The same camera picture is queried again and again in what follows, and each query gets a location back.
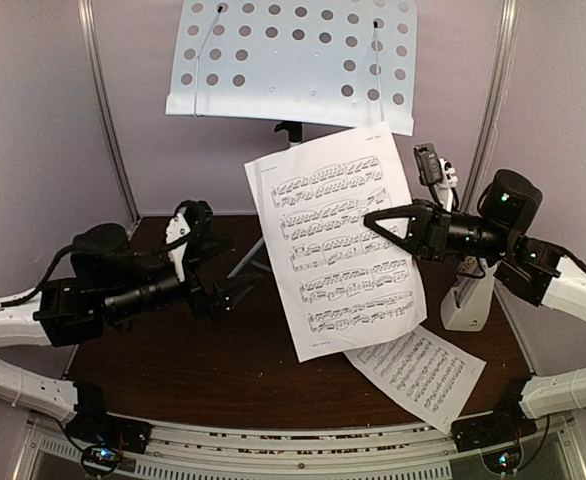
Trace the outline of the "light blue music stand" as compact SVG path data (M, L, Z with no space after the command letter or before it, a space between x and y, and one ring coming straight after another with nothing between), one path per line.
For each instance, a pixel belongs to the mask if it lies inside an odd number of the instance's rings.
M412 1L186 1L165 112L410 136L416 47Z

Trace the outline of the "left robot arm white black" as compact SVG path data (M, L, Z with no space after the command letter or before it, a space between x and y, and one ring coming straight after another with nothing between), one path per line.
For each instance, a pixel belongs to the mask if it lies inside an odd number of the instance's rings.
M137 250L125 228L97 225L54 256L37 285L0 297L0 347L80 345L110 326L131 328L135 318L186 304L197 319L220 322L255 287L260 275L234 275L205 287L199 269L232 246L211 230L205 201L181 202L161 246ZM56 380L0 359L0 399L45 414L62 425L76 421L96 444L117 433L102 390Z

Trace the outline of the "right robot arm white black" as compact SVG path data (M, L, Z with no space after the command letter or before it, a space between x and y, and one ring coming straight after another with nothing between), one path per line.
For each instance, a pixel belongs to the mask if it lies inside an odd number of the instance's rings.
M478 215L449 212L428 200L368 213L365 226L412 256L441 262L478 257L516 297L586 322L586 264L570 250L527 236L543 200L521 174L498 170Z

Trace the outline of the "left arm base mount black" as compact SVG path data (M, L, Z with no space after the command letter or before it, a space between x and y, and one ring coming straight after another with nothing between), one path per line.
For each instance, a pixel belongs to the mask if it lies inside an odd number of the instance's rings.
M77 440L136 454L144 454L152 433L145 421L110 414L77 414L64 427Z

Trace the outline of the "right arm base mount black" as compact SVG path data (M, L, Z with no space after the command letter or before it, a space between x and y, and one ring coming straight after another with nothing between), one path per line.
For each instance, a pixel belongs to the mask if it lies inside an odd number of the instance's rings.
M487 415L456 420L451 434L458 452L487 449L514 442L537 432L537 424L526 417L492 412Z

